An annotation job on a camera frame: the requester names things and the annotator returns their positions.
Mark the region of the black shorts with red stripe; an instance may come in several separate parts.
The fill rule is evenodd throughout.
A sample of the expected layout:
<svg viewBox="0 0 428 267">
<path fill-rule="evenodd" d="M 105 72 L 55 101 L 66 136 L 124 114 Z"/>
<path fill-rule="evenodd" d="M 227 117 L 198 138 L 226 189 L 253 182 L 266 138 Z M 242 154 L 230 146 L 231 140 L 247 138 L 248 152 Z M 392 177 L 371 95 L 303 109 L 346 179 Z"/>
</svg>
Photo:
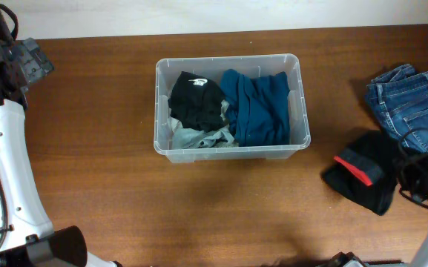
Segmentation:
<svg viewBox="0 0 428 267">
<path fill-rule="evenodd" d="M 397 185 L 398 142 L 381 131 L 367 131 L 333 157 L 322 180 L 352 202 L 382 216 Z"/>
</svg>

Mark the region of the dark blue jeans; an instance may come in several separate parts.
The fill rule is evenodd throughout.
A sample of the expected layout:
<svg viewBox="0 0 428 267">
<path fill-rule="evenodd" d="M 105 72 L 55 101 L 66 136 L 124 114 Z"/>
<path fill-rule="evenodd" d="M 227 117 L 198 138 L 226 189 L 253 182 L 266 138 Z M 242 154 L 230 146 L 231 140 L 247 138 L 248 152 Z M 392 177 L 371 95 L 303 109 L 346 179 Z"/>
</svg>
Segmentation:
<svg viewBox="0 0 428 267">
<path fill-rule="evenodd" d="M 380 126 L 402 145 L 428 153 L 428 71 L 401 65 L 371 80 L 365 100 Z"/>
</svg>

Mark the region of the light blue jeans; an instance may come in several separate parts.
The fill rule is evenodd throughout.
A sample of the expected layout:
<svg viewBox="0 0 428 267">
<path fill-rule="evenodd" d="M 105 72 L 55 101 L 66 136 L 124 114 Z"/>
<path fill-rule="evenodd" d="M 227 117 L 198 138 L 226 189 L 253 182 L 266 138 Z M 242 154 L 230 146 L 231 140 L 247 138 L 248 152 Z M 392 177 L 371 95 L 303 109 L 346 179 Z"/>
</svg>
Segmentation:
<svg viewBox="0 0 428 267">
<path fill-rule="evenodd" d="M 215 131 L 197 131 L 192 128 L 184 128 L 181 121 L 171 117 L 168 120 L 172 136 L 173 149 L 196 149 L 196 148 L 236 148 L 239 146 L 229 131 L 229 120 L 225 117 L 225 112 L 229 103 L 223 100 L 221 103 L 220 117 L 226 125 Z"/>
</svg>

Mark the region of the black Nike shirt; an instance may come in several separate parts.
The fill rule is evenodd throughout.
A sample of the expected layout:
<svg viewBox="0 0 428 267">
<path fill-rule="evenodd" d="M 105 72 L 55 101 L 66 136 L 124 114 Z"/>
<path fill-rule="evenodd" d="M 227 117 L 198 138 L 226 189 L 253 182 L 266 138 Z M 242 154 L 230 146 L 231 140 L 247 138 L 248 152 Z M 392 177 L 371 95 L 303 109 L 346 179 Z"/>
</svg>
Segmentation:
<svg viewBox="0 0 428 267">
<path fill-rule="evenodd" d="M 184 128 L 217 131 L 225 124 L 221 117 L 225 95 L 216 82 L 183 71 L 177 78 L 168 100 L 171 117 Z"/>
</svg>

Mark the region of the teal shirt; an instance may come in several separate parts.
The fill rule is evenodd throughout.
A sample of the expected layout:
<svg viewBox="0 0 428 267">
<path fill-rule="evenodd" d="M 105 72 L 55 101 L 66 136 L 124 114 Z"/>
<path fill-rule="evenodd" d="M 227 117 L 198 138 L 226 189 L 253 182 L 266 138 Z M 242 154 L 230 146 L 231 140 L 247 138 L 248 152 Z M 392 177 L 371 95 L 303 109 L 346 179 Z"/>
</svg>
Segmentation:
<svg viewBox="0 0 428 267">
<path fill-rule="evenodd" d="M 289 84 L 284 72 L 251 79 L 233 69 L 223 73 L 220 89 L 229 107 L 229 131 L 241 147 L 288 145 Z"/>
</svg>

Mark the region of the clear plastic storage bin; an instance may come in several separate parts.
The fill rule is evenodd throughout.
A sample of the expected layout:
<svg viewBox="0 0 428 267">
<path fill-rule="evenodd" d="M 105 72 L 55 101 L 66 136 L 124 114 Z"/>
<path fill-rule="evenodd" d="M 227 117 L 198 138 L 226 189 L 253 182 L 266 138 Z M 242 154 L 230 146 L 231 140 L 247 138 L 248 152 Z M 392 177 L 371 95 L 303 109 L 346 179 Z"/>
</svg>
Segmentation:
<svg viewBox="0 0 428 267">
<path fill-rule="evenodd" d="M 299 59 L 161 59 L 154 149 L 171 162 L 287 159 L 311 142 Z"/>
</svg>

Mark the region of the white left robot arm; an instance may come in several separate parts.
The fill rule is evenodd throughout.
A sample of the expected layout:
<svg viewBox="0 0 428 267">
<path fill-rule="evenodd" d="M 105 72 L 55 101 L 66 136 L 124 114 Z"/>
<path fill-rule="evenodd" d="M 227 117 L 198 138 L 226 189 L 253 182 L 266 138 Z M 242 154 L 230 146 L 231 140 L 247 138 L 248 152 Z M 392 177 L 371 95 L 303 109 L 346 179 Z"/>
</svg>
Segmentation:
<svg viewBox="0 0 428 267">
<path fill-rule="evenodd" d="M 76 226 L 55 230 L 36 188 L 24 135 L 28 88 L 54 70 L 0 3 L 0 266 L 117 266 L 87 249 Z"/>
</svg>

